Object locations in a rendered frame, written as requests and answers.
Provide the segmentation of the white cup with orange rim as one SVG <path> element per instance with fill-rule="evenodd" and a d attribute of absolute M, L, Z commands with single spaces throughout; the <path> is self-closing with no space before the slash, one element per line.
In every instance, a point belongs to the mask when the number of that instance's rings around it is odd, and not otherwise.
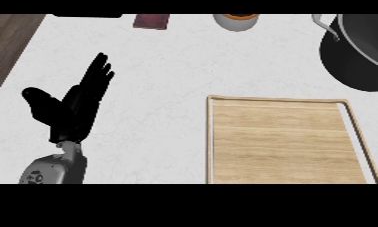
<path fill-rule="evenodd" d="M 241 32 L 253 28 L 257 23 L 259 15 L 234 15 L 234 14 L 215 14 L 216 23 L 229 31 Z"/>

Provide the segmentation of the dark red box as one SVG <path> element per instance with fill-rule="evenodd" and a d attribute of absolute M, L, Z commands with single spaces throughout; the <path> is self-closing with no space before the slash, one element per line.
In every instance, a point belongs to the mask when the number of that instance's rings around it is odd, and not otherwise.
<path fill-rule="evenodd" d="M 133 27 L 166 30 L 169 25 L 169 18 L 169 14 L 138 14 Z"/>

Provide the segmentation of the pale wooden tray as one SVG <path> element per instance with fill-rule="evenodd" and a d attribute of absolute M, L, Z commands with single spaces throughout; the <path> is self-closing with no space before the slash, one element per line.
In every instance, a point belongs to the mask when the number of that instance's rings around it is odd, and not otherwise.
<path fill-rule="evenodd" d="M 378 184 L 349 102 L 209 96 L 206 182 Z"/>

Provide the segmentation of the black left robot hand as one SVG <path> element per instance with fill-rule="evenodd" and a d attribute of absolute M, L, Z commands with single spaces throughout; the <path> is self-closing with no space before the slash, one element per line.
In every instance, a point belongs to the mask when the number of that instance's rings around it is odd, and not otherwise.
<path fill-rule="evenodd" d="M 33 118 L 51 127 L 52 143 L 80 143 L 88 138 L 114 75 L 108 56 L 99 53 L 82 82 L 71 87 L 63 100 L 36 87 L 23 90 Z"/>

